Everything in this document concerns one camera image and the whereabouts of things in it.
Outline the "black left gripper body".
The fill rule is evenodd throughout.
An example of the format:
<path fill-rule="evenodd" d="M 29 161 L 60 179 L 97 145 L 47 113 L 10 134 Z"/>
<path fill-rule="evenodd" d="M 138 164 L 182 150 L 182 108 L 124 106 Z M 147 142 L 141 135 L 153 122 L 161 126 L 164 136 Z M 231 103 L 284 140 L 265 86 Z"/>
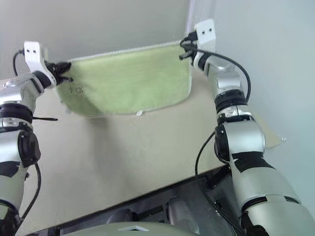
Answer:
<path fill-rule="evenodd" d="M 54 78 L 58 78 L 60 76 L 60 71 L 55 63 L 45 62 L 45 65 L 47 69 L 52 73 Z"/>

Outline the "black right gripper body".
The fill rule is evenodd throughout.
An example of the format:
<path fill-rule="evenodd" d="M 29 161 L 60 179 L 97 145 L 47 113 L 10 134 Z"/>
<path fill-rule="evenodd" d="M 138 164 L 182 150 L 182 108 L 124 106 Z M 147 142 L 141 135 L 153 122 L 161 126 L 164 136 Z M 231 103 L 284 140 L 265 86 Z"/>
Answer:
<path fill-rule="evenodd" d="M 189 33 L 188 35 L 188 40 L 190 41 L 189 43 L 189 51 L 191 52 L 191 59 L 194 59 L 197 52 L 192 50 L 192 48 L 197 49 L 197 40 L 198 40 L 198 36 L 197 36 L 197 32 L 193 31 L 191 33 Z"/>

